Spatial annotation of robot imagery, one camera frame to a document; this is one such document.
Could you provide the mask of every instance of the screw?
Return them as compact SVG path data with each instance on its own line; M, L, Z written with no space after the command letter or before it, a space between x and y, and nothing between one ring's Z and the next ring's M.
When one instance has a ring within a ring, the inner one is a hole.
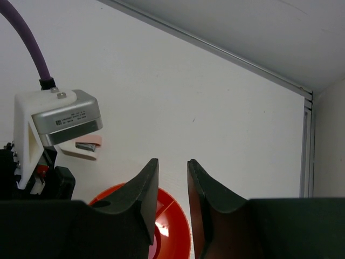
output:
M58 94L57 94L57 97L58 97L58 99L64 99L64 98L67 97L67 95L66 95L65 92L62 92L62 93L58 93Z
M57 93L57 92L59 92L59 89L57 87L53 87L53 88L50 88L50 91L52 93Z

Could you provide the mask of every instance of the white table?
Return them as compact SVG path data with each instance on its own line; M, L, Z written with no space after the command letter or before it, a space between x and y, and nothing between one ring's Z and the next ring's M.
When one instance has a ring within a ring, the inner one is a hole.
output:
M187 161L245 198L298 197L304 98L95 0L12 1L60 88L97 97L98 161L60 154L89 202L159 158L160 187L189 216ZM0 17L0 142L16 92L39 89L23 43Z

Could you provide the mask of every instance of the purple cable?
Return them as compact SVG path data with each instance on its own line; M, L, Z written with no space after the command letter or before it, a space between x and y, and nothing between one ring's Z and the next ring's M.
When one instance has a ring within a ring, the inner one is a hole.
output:
M19 36L22 38L27 50L31 55L31 58L33 59L41 80L51 79L41 50L39 49L30 28L19 12L9 1L0 0L0 13L7 19L7 21L10 22L10 24L13 26L13 28L15 28Z

